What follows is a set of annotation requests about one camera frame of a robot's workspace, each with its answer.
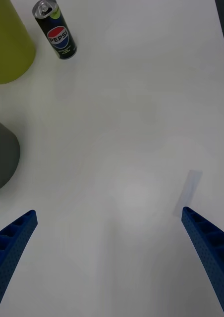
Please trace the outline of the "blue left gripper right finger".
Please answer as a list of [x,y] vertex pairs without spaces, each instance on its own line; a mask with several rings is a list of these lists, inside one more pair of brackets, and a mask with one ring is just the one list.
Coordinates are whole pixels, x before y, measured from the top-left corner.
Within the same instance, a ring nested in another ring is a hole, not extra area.
[[224,232],[189,207],[181,221],[224,312]]

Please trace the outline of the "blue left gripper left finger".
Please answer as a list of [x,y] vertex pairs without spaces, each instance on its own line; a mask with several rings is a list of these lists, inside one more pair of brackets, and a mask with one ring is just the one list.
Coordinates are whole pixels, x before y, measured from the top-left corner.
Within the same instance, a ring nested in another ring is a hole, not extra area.
[[0,303],[37,225],[36,212],[30,210],[0,231]]

